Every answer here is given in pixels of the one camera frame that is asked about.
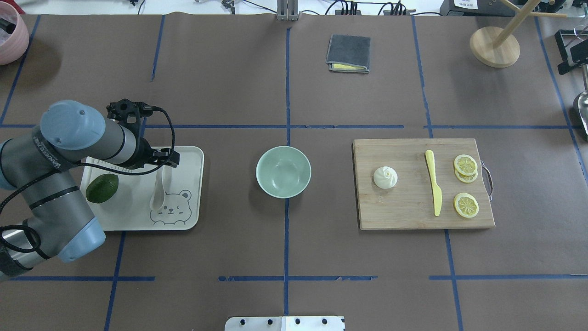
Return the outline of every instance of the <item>white tray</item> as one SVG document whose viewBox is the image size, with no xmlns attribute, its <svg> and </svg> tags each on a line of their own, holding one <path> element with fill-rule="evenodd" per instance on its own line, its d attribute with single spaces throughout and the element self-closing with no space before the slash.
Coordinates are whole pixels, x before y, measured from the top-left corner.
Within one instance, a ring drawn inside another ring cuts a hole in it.
<svg viewBox="0 0 588 331">
<path fill-rule="evenodd" d="M 204 153 L 195 146 L 176 146 L 175 151 L 180 154 L 180 164 L 177 168 L 166 166 L 165 169 L 171 172 L 169 182 L 164 183 L 165 210 L 152 211 L 149 208 L 156 172 L 142 176 L 118 174 L 118 190 L 114 196 L 101 204 L 88 203 L 105 231 L 187 230 L 196 225 L 200 210 Z M 128 170 L 91 157 L 86 162 L 127 173 L 141 173 L 155 168 L 154 165 L 146 165 L 145 168 Z M 80 185 L 82 194 L 85 196 L 88 184 L 97 176 L 106 173 L 109 172 L 85 167 Z M 178 207 L 182 214 L 176 213 Z"/>
</svg>

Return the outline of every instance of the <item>gray cloth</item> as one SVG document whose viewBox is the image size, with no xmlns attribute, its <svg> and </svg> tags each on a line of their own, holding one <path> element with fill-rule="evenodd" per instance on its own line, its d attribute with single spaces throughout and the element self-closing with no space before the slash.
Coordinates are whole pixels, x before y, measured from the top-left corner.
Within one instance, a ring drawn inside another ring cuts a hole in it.
<svg viewBox="0 0 588 331">
<path fill-rule="evenodd" d="M 369 72 L 370 41 L 368 37 L 332 35 L 327 51 L 329 70 L 338 72 Z M 333 64 L 357 68 L 336 68 Z"/>
</svg>

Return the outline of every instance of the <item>green bowl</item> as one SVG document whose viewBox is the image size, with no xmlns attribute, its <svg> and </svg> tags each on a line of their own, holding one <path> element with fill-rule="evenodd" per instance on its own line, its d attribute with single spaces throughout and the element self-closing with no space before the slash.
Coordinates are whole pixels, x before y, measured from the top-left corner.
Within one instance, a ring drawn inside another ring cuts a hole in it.
<svg viewBox="0 0 588 331">
<path fill-rule="evenodd" d="M 310 182 L 310 162 L 303 152 L 290 146 L 278 146 L 263 153 L 255 169 L 259 186 L 276 198 L 291 198 Z"/>
</svg>

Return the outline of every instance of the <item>pink pot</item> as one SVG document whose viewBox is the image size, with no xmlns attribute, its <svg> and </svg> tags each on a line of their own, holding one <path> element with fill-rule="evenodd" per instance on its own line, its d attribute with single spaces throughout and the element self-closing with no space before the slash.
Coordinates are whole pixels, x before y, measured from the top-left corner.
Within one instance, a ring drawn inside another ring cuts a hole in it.
<svg viewBox="0 0 588 331">
<path fill-rule="evenodd" d="M 12 23 L 15 23 L 14 18 L 16 17 L 16 29 L 12 35 L 6 41 L 0 39 L 0 65 L 3 65 L 18 60 L 25 53 L 29 46 L 29 30 L 16 9 L 6 2 L 0 2 L 0 17 Z"/>
</svg>

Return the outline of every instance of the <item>white label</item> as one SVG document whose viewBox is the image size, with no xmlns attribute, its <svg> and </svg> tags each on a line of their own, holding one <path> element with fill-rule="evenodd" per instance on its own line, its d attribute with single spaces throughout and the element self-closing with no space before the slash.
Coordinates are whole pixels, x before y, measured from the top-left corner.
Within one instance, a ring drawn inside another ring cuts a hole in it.
<svg viewBox="0 0 588 331">
<path fill-rule="evenodd" d="M 453 0 L 457 7 L 467 9 L 477 9 L 477 0 Z"/>
</svg>

